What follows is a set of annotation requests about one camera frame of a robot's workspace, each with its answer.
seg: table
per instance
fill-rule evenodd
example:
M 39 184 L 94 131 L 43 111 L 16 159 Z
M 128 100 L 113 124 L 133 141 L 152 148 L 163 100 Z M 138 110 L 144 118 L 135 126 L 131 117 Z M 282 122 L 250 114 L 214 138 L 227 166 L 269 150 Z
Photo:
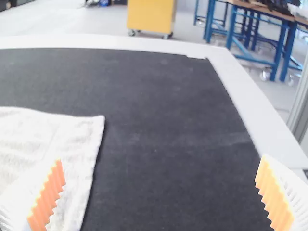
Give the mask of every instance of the table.
M 284 15 L 284 14 L 282 14 L 280 12 L 276 12 L 276 11 L 271 12 L 268 8 L 265 8 L 265 7 L 259 6 L 259 5 L 255 5 L 255 4 L 251 4 L 251 3 L 248 3 L 248 2 L 243 2 L 243 1 L 239 1 L 239 0 L 228 0 L 227 2 L 232 5 L 230 28 L 228 30 L 226 30 L 223 27 L 221 27 L 220 25 L 218 25 L 215 22 L 215 20 L 213 19 L 213 13 L 214 13 L 214 9 L 215 9 L 215 0 L 209 1 L 209 7 L 208 7 L 208 11 L 207 11 L 208 16 L 207 16 L 206 28 L 205 28 L 205 39 L 206 39 L 206 41 L 208 43 L 210 42 L 212 32 L 218 32 L 219 33 L 221 31 L 222 33 L 227 34 L 226 47 L 228 49 L 230 49 L 231 44 L 234 42 L 235 45 L 243 53 L 243 55 L 237 55 L 236 54 L 235 57 L 239 58 L 239 59 L 251 61 L 251 62 L 269 65 L 272 68 L 270 80 L 274 81 L 275 77 L 276 77 L 277 69 L 278 69 L 278 66 L 279 66 L 280 57 L 282 55 L 285 32 L 286 32 L 286 29 L 289 27 L 289 24 L 291 22 L 294 22 L 294 17 Z M 244 14 L 238 13 L 237 12 L 238 9 L 243 9 Z M 234 32 L 234 25 L 236 23 L 236 15 L 241 15 L 241 16 L 244 17 L 244 21 L 243 21 L 243 24 L 242 24 L 242 31 L 241 31 L 240 34 Z M 268 20 L 263 20 L 263 19 L 261 19 L 261 15 L 266 15 L 266 16 L 269 16 L 269 17 L 279 19 L 279 20 L 282 21 L 282 25 L 268 21 Z M 246 18 L 249 19 L 249 22 L 248 22 L 248 25 L 247 25 L 247 30 L 245 29 Z M 256 22 L 256 25 L 253 27 L 253 20 L 254 19 L 256 19 L 257 22 Z M 276 49 L 276 53 L 275 53 L 275 57 L 274 57 L 273 62 L 269 62 L 268 60 L 260 60 L 258 58 L 255 58 L 247 50 L 249 43 L 250 43 L 250 40 L 251 40 L 251 32 L 252 31 L 254 32 L 253 41 L 252 41 L 252 50 L 253 51 L 255 50 L 257 40 L 262 40 L 262 41 L 269 40 L 269 39 L 266 39 L 264 37 L 261 37 L 258 34 L 257 31 L 258 31 L 259 21 L 265 21 L 265 22 L 268 22 L 268 23 L 271 23 L 271 24 L 274 24 L 274 25 L 281 27 L 279 41 L 277 42 L 277 49 Z M 212 28 L 213 23 L 218 27 L 218 30 Z M 244 45 L 242 43 L 240 43 L 238 39 L 244 39 L 245 40 Z

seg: gray floor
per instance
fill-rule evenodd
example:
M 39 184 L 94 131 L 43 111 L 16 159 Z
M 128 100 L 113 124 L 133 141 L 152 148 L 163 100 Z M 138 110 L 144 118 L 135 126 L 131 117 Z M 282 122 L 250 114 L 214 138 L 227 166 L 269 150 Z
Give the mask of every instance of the gray floor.
M 218 3 L 216 17 L 223 15 L 223 6 Z M 200 12 L 206 11 L 206 2 L 200 6 Z M 83 0 L 37 0 L 0 13 L 0 36 L 17 36 L 33 34 L 66 34 L 90 33 L 127 36 L 127 11 L 125 6 L 102 8 L 98 6 L 84 7 Z M 176 17 L 174 39 L 188 42 L 204 43 L 203 25 L 193 26 L 193 8 L 185 0 L 180 0 Z M 260 33 L 264 36 L 277 38 L 279 28 L 261 23 Z M 143 37 L 161 38 L 161 35 L 146 33 Z M 212 44 L 224 45 L 221 37 L 213 37 Z M 260 44 L 262 53 L 257 54 L 272 58 L 274 51 L 270 51 L 268 44 Z M 293 55 L 304 61 L 307 44 L 302 39 L 295 42 Z M 247 62 L 241 62 L 250 76 L 255 80 L 265 95 L 272 102 L 284 120 L 289 115 L 296 92 L 298 79 L 293 86 L 283 83 L 263 82 L 259 74 L 263 68 Z

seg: blue metal leg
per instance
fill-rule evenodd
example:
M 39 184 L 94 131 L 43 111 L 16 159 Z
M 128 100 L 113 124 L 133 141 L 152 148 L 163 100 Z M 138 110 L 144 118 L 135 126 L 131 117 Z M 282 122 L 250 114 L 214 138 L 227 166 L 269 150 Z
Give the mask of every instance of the blue metal leg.
M 256 26 L 255 26 L 255 34 L 254 38 L 252 40 L 252 46 L 251 50 L 255 51 L 256 50 L 256 44 L 257 44 L 257 36 L 258 36 L 258 29 L 259 29 L 259 20 L 256 21 Z
M 245 26 L 246 26 L 246 17 L 243 18 L 242 30 L 241 30 L 242 35 L 244 35 L 245 33 Z
M 277 49 L 276 49 L 276 55 L 275 55 L 275 59 L 274 59 L 275 65 L 272 68 L 272 72 L 271 72 L 271 75 L 270 75 L 270 81 L 275 81 L 279 61 L 280 61 L 281 54 L 282 54 L 282 48 L 283 48 L 283 42 L 284 42 L 286 27 L 287 27 L 287 21 L 283 20 L 281 31 L 280 31 L 280 36 L 279 36 L 279 41 L 278 41 Z
M 285 81 L 285 76 L 288 71 L 294 38 L 295 38 L 295 33 L 296 33 L 296 28 L 297 28 L 297 22 L 289 23 L 288 40 L 285 46 L 284 61 L 283 61 L 283 66 L 282 66 L 282 70 L 281 70 L 281 74 L 279 78 L 281 82 Z
M 209 27 L 208 16 L 210 15 L 210 12 L 211 12 L 212 1 L 213 0 L 208 0 L 208 4 L 207 4 L 207 13 L 206 13 L 207 19 L 206 19 L 206 22 L 205 22 L 205 29 L 204 29 L 203 39 L 206 39 L 206 36 L 207 36 L 207 31 L 208 31 L 208 27 Z
M 194 9 L 194 18 L 193 18 L 194 26 L 196 25 L 196 22 L 197 22 L 198 7 L 199 7 L 199 0 L 196 0 L 196 7 Z
M 250 11 L 250 16 L 254 16 L 255 12 L 254 11 Z M 251 28 L 252 28 L 252 22 L 254 20 L 252 18 L 249 18 L 249 22 L 248 22 L 248 27 L 247 27 L 247 31 L 246 31 L 246 39 L 245 39 L 245 43 L 244 43 L 244 46 L 246 48 L 249 47 L 249 43 L 250 43 L 250 37 L 251 37 Z
M 229 6 L 229 3 L 226 2 L 225 14 L 224 14 L 224 16 L 223 16 L 223 21 L 222 21 L 222 27 L 225 27 L 225 25 L 226 25 L 226 19 L 227 19 L 227 13 L 228 13 L 228 6 Z
M 231 44 L 232 44 L 232 37 L 234 33 L 234 25 L 235 25 L 235 19 L 236 19 L 236 11 L 237 11 L 237 6 L 233 5 L 232 10 L 231 10 L 231 19 L 230 19 L 230 26 L 229 26 L 229 31 L 227 35 L 227 44 L 226 47 L 230 50 Z
M 208 21 L 208 28 L 206 32 L 206 42 L 210 43 L 211 41 L 211 36 L 212 36 L 212 24 L 213 24 L 213 19 L 214 19 L 214 12 L 215 12 L 215 0 L 212 0 L 211 3 L 211 12 L 209 15 L 207 15 L 206 21 Z

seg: cloth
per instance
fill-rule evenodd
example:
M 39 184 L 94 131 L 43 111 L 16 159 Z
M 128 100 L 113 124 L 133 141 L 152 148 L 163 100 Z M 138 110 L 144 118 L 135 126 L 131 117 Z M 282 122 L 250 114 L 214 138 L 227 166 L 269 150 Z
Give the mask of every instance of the cloth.
M 102 115 L 75 117 L 0 107 L 0 197 L 27 170 L 44 159 L 59 157 L 66 185 L 46 228 L 80 230 L 104 121 Z

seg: caster wheel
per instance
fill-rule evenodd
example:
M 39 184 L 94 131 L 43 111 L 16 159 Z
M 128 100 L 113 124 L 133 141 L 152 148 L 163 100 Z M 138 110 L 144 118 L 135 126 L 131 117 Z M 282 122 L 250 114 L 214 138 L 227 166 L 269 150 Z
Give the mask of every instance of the caster wheel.
M 219 47 L 220 42 L 219 42 L 218 40 L 216 40 L 216 41 L 214 42 L 214 45 Z
M 131 36 L 131 37 L 132 37 L 132 36 L 135 36 L 135 35 L 136 35 L 136 32 L 135 32 L 134 30 L 129 30 L 129 31 L 128 31 L 128 35 Z
M 173 32 L 171 32 L 171 34 L 165 34 L 165 35 L 163 36 L 163 39 L 167 40 L 167 39 L 172 38 L 172 36 L 173 36 Z
M 267 70 L 263 70 L 262 73 L 260 74 L 260 79 L 262 81 L 268 81 L 270 78 L 270 72 L 268 72 Z
M 258 47 L 258 48 L 257 48 L 257 53 L 258 53 L 258 54 L 262 54 L 262 52 L 263 52 L 263 51 L 262 51 L 262 48 L 261 48 L 261 47 Z
M 294 85 L 294 76 L 293 75 L 289 75 L 287 85 L 290 86 L 290 87 Z
M 10 9 L 11 7 L 11 2 L 9 0 L 6 1 L 6 9 Z

